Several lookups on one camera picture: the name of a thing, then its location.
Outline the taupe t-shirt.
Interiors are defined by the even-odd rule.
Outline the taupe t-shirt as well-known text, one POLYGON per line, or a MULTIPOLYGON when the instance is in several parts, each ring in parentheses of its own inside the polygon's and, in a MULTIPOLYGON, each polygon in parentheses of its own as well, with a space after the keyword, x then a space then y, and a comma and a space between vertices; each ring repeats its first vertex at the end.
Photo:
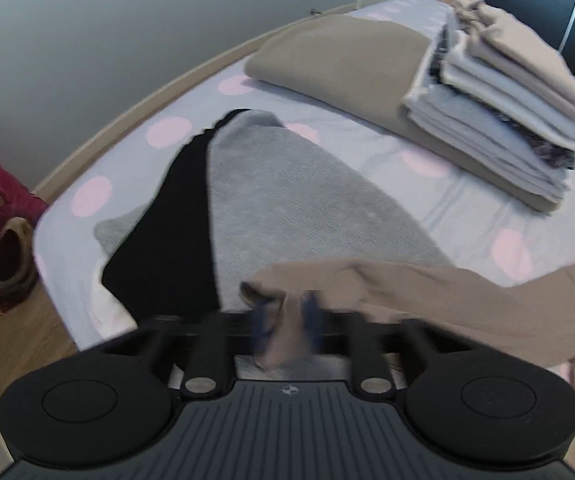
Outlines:
MULTIPOLYGON (((263 313, 262 367, 306 356, 305 301, 356 311, 378 323, 424 318, 544 368, 566 364, 575 388, 575 263, 513 287, 466 269, 365 259, 276 263, 242 283, 244 301, 263 313)), ((566 459, 575 467, 575 439, 566 459)))

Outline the stack of folded clothes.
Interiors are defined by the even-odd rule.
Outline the stack of folded clothes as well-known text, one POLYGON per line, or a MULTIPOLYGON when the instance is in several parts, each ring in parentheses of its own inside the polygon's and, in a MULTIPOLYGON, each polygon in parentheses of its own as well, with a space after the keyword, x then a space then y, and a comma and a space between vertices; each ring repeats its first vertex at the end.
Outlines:
POLYGON ((550 212, 575 170, 575 76, 512 14, 455 0, 402 100, 435 152, 550 212))

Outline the black folded garment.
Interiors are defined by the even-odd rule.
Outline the black folded garment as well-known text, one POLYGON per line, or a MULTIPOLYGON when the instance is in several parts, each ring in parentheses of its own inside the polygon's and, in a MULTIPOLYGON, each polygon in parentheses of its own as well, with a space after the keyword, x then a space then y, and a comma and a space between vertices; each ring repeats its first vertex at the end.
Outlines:
POLYGON ((210 239, 207 152, 244 110, 231 110, 183 148, 149 207, 109 258, 101 283, 137 324, 157 316, 190 322, 220 309, 210 239))

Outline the brown handbag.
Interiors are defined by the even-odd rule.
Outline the brown handbag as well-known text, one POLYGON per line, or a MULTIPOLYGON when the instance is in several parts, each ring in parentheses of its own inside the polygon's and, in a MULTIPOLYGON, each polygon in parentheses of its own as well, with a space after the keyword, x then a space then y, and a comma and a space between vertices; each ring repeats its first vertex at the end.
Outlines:
POLYGON ((37 280, 33 258, 34 229, 22 217, 12 217, 0 226, 0 295, 22 301, 37 280))

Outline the grey bedsheet with pink dots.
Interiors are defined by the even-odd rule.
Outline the grey bedsheet with pink dots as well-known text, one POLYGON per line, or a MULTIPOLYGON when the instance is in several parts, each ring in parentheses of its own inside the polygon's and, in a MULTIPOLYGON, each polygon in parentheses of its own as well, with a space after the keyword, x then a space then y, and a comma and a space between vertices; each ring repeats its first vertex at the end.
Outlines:
MULTIPOLYGON (((131 330, 126 304, 101 282, 112 253, 136 224, 178 151, 229 110, 252 108, 276 115, 284 130, 260 151, 288 148, 298 162, 278 166, 289 183, 301 185, 306 202, 328 198, 385 212, 363 228, 346 214, 327 228, 321 214, 304 210, 280 216, 280 232, 295 237, 292 249, 249 240, 242 260, 224 238, 252 228, 257 198, 233 188, 251 161, 230 162, 216 181, 217 288, 222 307, 241 311, 239 286, 279 261, 357 256, 417 262, 402 247, 402 235, 417 229, 436 250, 429 266, 452 263, 503 287, 575 266, 575 172, 571 190, 552 214, 538 214, 516 198, 467 174, 424 148, 293 92, 259 84, 233 63, 179 96, 111 148, 48 209, 38 224, 34 255, 39 274, 62 321, 79 348, 131 330)), ((540 307, 531 340, 539 356, 575 377, 575 309, 556 314, 540 307)))

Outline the grey folded sweater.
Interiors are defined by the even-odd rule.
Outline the grey folded sweater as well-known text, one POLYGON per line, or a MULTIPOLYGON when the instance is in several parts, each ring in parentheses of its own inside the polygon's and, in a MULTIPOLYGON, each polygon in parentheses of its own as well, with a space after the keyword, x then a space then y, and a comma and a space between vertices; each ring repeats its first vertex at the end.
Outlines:
MULTIPOLYGON (((219 310, 242 309, 240 284, 278 262, 449 262, 394 198, 268 112, 244 110, 219 130, 207 183, 219 310)), ((110 258, 146 208, 97 226, 110 258)))

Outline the folded beige blanket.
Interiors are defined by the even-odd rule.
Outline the folded beige blanket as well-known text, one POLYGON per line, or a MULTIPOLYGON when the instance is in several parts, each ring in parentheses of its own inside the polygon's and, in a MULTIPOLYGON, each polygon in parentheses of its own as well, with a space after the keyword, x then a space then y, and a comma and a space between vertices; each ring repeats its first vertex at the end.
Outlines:
POLYGON ((433 79, 438 43, 395 22, 330 15, 268 40, 244 70, 397 134, 551 214, 568 190, 566 169, 548 165, 478 102, 433 79))

